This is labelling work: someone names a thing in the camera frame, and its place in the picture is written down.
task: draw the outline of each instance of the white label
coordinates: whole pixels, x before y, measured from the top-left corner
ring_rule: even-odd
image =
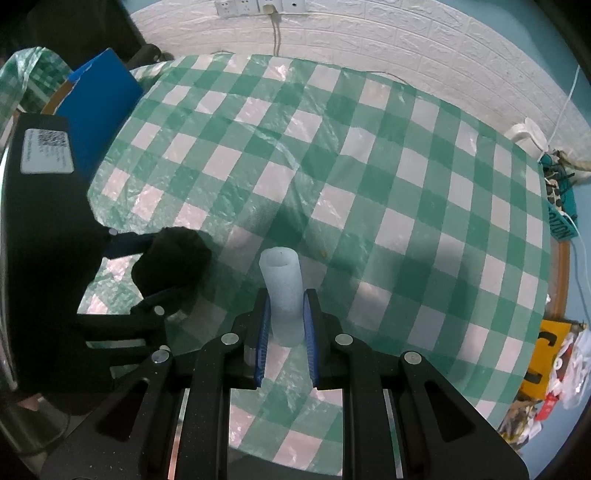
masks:
[[[74,163],[68,134],[29,128],[22,145],[22,173],[72,173]]]

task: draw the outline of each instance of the power outlet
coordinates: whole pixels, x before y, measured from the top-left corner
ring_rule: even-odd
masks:
[[[304,0],[281,0],[283,11],[286,14],[302,14],[306,12]]]
[[[253,15],[259,13],[256,0],[235,0],[238,15]]]
[[[237,17],[239,15],[235,0],[216,0],[215,6],[220,18]]]
[[[277,10],[277,12],[283,12],[283,4],[281,3],[281,0],[258,0],[258,2],[259,2],[259,10],[261,12],[264,12],[263,7],[265,5],[273,5],[275,7],[275,10]]]

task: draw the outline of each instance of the green checkered tablecloth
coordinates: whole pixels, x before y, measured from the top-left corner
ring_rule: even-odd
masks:
[[[153,84],[90,188],[119,230],[209,234],[173,352],[251,309],[265,248],[300,254],[323,310],[379,351],[421,352],[495,427],[527,369],[550,259],[536,162],[409,85],[305,60],[215,54],[143,69]],[[81,311],[139,300],[134,259],[105,261]],[[322,473],[342,463],[342,397],[313,390],[304,345],[271,343],[256,392],[232,394],[231,446]]]

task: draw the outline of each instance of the blue book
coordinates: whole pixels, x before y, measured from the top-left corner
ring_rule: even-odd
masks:
[[[90,184],[142,88],[110,48],[73,72],[68,81],[72,91],[55,114],[68,119],[76,170]]]

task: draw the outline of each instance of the foam tube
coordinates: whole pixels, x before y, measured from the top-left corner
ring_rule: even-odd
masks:
[[[271,330],[276,343],[299,345],[304,340],[304,286],[297,253],[291,248],[269,248],[261,253],[259,267],[271,299]]]

